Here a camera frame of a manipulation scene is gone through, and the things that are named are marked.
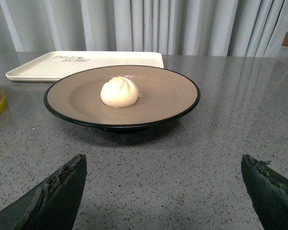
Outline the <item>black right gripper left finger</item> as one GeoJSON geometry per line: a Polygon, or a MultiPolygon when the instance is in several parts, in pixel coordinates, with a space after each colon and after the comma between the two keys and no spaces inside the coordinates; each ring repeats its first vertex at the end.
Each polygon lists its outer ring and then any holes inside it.
{"type": "Polygon", "coordinates": [[[86,156],[78,154],[0,211],[0,230],[71,230],[86,175],[86,156]]]}

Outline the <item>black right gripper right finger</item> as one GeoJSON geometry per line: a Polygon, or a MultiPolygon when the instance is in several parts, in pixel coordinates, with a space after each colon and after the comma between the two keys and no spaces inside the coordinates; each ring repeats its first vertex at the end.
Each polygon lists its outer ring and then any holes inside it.
{"type": "Polygon", "coordinates": [[[263,228],[288,230],[288,179],[269,168],[269,163],[243,155],[243,181],[263,228]]]}

